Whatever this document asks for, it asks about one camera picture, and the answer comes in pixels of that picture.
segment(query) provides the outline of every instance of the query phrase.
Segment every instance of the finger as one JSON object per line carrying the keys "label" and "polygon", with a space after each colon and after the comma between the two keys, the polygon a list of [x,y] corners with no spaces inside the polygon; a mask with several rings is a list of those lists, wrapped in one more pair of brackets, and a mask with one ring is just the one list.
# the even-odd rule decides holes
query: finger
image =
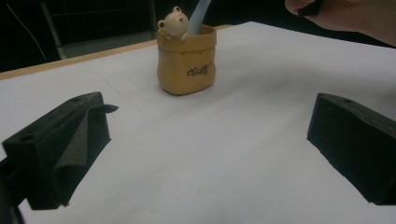
{"label": "finger", "polygon": [[315,0],[285,0],[285,7],[292,14],[298,15],[298,10],[300,8],[306,7],[313,2],[315,2]]}

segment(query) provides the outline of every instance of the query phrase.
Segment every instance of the light blue handle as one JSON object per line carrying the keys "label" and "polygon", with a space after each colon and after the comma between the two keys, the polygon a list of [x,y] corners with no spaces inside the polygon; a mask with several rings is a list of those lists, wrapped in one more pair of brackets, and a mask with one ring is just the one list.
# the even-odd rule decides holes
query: light blue handle
{"label": "light blue handle", "polygon": [[198,35],[201,30],[202,22],[212,0],[200,0],[190,18],[189,33],[191,35]]}

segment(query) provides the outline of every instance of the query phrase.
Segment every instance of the white table surface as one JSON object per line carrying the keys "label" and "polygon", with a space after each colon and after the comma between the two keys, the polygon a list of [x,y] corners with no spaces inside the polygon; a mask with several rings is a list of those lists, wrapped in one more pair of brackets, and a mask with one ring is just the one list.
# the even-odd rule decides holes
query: white table surface
{"label": "white table surface", "polygon": [[[306,140],[318,92],[396,119],[396,50],[249,22],[218,31],[217,79],[161,90],[157,47],[0,81],[0,139],[100,91],[112,141],[46,223],[395,223]],[[1,151],[0,159],[5,157]]]}

